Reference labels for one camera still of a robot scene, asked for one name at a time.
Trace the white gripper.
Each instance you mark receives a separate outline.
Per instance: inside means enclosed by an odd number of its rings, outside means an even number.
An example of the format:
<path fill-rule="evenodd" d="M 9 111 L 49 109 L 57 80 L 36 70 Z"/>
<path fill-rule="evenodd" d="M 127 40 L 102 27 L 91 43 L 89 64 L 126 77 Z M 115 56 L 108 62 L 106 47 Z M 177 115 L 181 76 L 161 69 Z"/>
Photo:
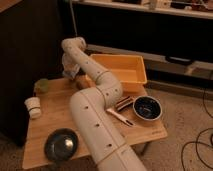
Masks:
<path fill-rule="evenodd" d="M 63 75 L 69 79 L 74 79 L 80 70 L 80 66 L 66 53 L 62 56 L 62 65 Z"/>

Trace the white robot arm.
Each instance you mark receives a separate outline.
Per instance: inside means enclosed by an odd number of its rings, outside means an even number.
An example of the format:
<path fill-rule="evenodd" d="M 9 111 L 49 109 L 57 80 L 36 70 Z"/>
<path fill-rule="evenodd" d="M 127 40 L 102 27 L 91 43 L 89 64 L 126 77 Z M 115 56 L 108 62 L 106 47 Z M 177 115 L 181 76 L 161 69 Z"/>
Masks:
<path fill-rule="evenodd" d="M 142 161 L 114 126 L 106 110 L 123 95 L 120 81 L 107 68 L 84 53 L 82 37 L 64 39 L 64 53 L 95 82 L 71 96 L 73 120 L 99 171 L 146 171 Z"/>

